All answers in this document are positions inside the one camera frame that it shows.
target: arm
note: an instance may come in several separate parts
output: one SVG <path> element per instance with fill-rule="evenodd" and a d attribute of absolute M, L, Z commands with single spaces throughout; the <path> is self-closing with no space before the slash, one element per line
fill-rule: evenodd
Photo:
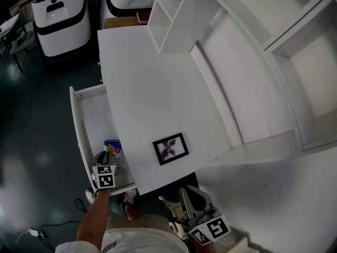
<path fill-rule="evenodd" d="M 198 242 L 195 242 L 195 249 L 197 253 L 216 253 L 213 243 L 202 246 Z"/>
<path fill-rule="evenodd" d="M 77 232 L 76 241 L 87 241 L 100 251 L 109 213 L 110 189 L 97 193 L 94 203 L 83 218 Z"/>

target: dark floor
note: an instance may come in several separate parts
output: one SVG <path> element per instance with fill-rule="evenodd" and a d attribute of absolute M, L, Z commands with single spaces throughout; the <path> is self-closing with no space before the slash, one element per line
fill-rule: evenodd
<path fill-rule="evenodd" d="M 80 90 L 98 85 L 101 72 L 98 55 L 67 70 L 50 72 L 38 48 L 30 49 L 29 54 L 18 55 L 25 73 L 18 70 L 12 56 L 0 58 L 0 244 L 12 252 L 50 252 L 29 233 L 14 241 L 29 228 L 81 220 L 84 213 L 75 207 L 76 198 L 89 207 L 84 190 L 90 183 L 77 148 L 69 87 Z M 145 205 L 139 208 L 170 217 L 157 199 L 159 194 L 142 196 Z M 123 215 L 120 198 L 112 198 L 110 207 Z M 69 223 L 42 230 L 55 248 L 74 240 L 77 228 L 78 224 Z"/>

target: white shirt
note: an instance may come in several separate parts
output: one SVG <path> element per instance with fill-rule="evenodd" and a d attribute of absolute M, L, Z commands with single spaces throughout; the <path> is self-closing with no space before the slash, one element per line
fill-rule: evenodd
<path fill-rule="evenodd" d="M 189 253 L 178 236 L 150 228 L 116 228 L 107 231 L 102 242 L 102 253 Z M 55 253 L 100 253 L 86 241 L 66 242 Z"/>

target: sneaker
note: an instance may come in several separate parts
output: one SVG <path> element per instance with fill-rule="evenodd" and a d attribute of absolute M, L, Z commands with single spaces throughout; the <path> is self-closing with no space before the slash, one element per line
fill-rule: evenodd
<path fill-rule="evenodd" d="M 94 191 L 91 190 L 91 189 L 85 190 L 85 196 L 86 196 L 88 202 L 92 205 L 93 202 L 94 202 L 94 200 L 95 200 L 95 193 L 94 193 Z"/>
<path fill-rule="evenodd" d="M 125 198 L 123 200 L 123 202 L 121 203 L 121 208 L 124 212 L 126 212 L 125 210 L 125 206 L 127 203 L 133 205 L 134 201 L 135 201 L 135 198 L 137 196 L 137 189 L 132 189 L 132 190 L 129 190 L 125 193 Z"/>

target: framed picture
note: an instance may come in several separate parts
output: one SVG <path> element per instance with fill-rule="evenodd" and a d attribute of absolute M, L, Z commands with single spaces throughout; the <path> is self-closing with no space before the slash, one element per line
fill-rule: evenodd
<path fill-rule="evenodd" d="M 159 164 L 164 165 L 189 154 L 182 133 L 153 142 Z"/>

